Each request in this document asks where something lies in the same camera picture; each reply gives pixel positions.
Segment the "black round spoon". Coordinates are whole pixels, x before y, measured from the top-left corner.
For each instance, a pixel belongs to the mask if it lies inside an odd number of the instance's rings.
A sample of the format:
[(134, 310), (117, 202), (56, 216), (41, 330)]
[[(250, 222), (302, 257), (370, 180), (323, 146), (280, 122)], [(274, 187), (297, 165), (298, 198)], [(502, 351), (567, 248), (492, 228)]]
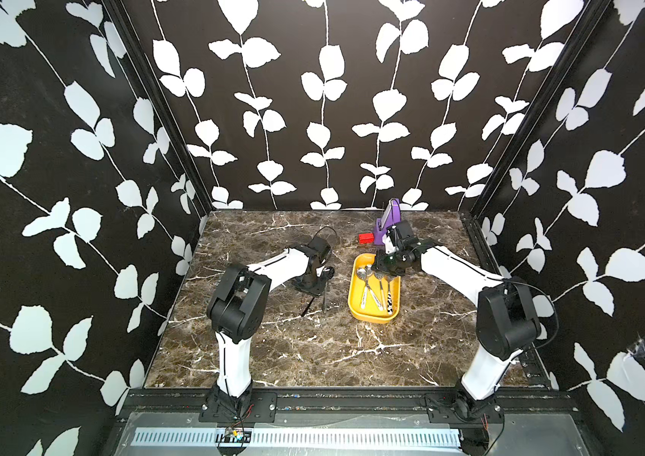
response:
[(329, 285), (329, 282), (331, 281), (331, 279), (333, 279), (333, 277), (335, 277), (334, 267), (332, 266), (322, 267), (322, 269), (320, 270), (320, 274), (317, 277), (316, 284), (311, 286), (309, 289), (305, 291), (308, 295), (311, 296), (311, 299), (309, 300), (303, 312), (301, 313), (301, 317), (305, 317), (309, 313), (309, 310), (312, 307), (312, 304), (315, 302), (315, 300), (320, 296), (321, 297), (323, 296), (325, 285), (326, 284)]

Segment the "spoon with wooden handle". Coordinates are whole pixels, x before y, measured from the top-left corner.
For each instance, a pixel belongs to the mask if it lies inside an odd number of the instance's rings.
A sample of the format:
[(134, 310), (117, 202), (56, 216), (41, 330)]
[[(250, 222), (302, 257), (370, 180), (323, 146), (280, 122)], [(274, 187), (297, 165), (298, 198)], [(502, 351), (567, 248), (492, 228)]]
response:
[(379, 311), (381, 311), (381, 313), (384, 313), (386, 311), (385, 294), (383, 292), (381, 281), (376, 275), (373, 275), (371, 283), (372, 293), (376, 296), (377, 307), (379, 307)]

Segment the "yellow plastic storage box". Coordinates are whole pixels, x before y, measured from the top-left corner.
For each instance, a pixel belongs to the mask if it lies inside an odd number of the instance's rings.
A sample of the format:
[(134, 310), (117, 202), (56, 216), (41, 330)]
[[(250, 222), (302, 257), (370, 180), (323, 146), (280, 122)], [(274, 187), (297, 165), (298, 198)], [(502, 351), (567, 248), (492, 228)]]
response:
[(348, 294), (354, 318), (376, 324), (393, 321), (400, 310), (401, 278), (388, 277), (373, 270), (375, 256), (356, 257)]

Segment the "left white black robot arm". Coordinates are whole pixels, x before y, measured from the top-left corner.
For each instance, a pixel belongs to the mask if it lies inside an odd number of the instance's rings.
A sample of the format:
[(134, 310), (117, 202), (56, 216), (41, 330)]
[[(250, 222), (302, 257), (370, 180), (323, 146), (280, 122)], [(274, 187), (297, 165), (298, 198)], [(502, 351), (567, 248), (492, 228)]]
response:
[(316, 235), (250, 265), (230, 264), (210, 298), (206, 316), (219, 348), (219, 374), (209, 399), (244, 417), (251, 407), (251, 340), (261, 327), (270, 293), (290, 283), (312, 299), (326, 292), (335, 269), (327, 264), (332, 247)]

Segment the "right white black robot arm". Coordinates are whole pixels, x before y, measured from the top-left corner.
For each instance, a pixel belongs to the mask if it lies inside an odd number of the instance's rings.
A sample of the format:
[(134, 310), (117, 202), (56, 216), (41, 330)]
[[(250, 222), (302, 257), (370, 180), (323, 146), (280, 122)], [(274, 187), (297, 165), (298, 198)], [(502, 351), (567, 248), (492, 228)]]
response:
[(478, 348), (457, 382), (452, 406), (471, 417), (493, 397), (512, 361), (542, 334), (529, 284), (490, 273), (433, 239), (417, 237), (409, 222), (391, 225), (373, 269), (402, 277), (412, 269), (441, 280), (476, 307)]

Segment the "spoon with patterned handle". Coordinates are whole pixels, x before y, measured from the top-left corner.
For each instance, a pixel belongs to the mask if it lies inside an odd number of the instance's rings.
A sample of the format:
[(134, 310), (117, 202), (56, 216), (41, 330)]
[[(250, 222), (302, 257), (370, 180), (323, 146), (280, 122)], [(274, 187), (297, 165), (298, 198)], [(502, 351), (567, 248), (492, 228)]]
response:
[(398, 314), (399, 301), (400, 301), (400, 277), (392, 277), (387, 280), (386, 298), (388, 314), (394, 317)]

